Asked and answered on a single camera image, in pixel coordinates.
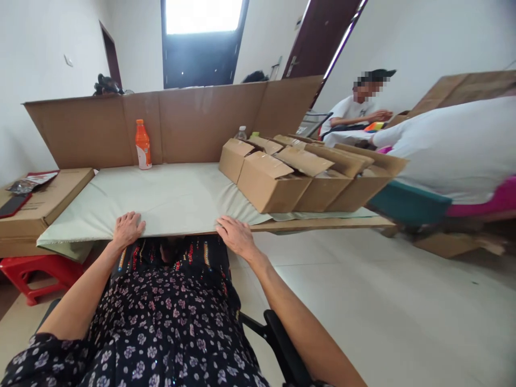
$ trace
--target wooden board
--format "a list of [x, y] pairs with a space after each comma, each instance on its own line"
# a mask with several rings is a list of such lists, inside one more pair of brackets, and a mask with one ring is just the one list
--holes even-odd
[[348, 219], [295, 219], [277, 222], [268, 220], [259, 225], [251, 226], [252, 232], [292, 232], [310, 230], [334, 230], [337, 228], [387, 228], [395, 224], [381, 216], [371, 218]]

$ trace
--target bottle label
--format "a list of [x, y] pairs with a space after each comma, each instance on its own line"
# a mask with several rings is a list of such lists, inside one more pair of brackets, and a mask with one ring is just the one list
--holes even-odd
[[138, 166], [140, 167], [140, 169], [149, 169], [150, 167], [152, 167], [151, 162], [147, 162], [149, 148], [142, 149], [138, 145], [136, 145], [136, 151], [138, 152]]

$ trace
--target pink fabric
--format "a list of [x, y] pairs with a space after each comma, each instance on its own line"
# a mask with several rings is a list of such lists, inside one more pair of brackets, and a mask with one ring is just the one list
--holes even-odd
[[[376, 152], [387, 154], [391, 150], [392, 147], [384, 147], [377, 149]], [[511, 210], [516, 210], [516, 175], [511, 176], [499, 186], [489, 202], [469, 205], [452, 204], [446, 212], [446, 216], [471, 217]]]

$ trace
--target bright window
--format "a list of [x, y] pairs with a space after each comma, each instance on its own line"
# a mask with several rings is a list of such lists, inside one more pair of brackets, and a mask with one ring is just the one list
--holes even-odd
[[234, 31], [242, 0], [167, 0], [167, 34]]

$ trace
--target door handle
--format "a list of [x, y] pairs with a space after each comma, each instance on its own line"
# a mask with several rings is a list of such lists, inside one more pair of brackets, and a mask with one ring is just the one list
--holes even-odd
[[298, 65], [300, 62], [297, 61], [296, 62], [296, 59], [297, 59], [297, 56], [293, 56], [292, 57], [292, 60], [290, 61], [290, 67], [289, 67], [289, 70], [287, 71], [286, 73], [286, 77], [290, 77], [290, 73], [292, 72], [292, 68], [295, 66], [295, 65]]

